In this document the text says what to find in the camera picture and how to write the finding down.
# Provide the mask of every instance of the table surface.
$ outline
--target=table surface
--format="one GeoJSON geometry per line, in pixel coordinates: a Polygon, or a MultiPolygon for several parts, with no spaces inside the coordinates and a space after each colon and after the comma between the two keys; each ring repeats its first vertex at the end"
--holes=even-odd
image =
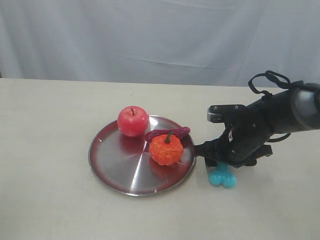
{"type": "Polygon", "coordinates": [[[210,105],[258,98],[248,87],[0,79],[0,239],[319,239],[320,131],[232,168],[232,189],[210,185],[202,157],[180,187],[151,197],[117,193],[90,170],[93,137],[126,106],[190,127],[201,144],[224,129],[207,122],[210,105]]]}

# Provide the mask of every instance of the apple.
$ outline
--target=apple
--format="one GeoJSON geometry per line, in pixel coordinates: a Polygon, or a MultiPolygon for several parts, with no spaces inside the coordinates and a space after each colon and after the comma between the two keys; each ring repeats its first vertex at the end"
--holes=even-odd
{"type": "Polygon", "coordinates": [[[127,106],[119,113],[117,124],[123,135],[135,138],[147,130],[149,115],[139,106],[127,106]]]}

